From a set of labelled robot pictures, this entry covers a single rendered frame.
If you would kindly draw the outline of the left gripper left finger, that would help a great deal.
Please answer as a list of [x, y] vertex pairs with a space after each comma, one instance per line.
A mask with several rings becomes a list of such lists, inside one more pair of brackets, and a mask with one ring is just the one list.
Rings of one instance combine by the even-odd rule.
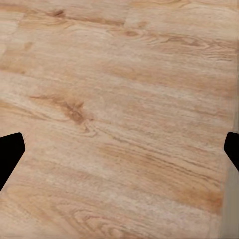
[[0, 138], [0, 191], [25, 152], [20, 132]]

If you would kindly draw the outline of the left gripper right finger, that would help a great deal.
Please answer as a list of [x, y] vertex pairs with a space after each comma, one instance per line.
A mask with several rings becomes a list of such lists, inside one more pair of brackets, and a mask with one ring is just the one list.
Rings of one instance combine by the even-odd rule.
[[231, 133], [227, 134], [224, 144], [224, 151], [230, 158], [231, 162], [235, 165], [239, 171], [239, 134]]

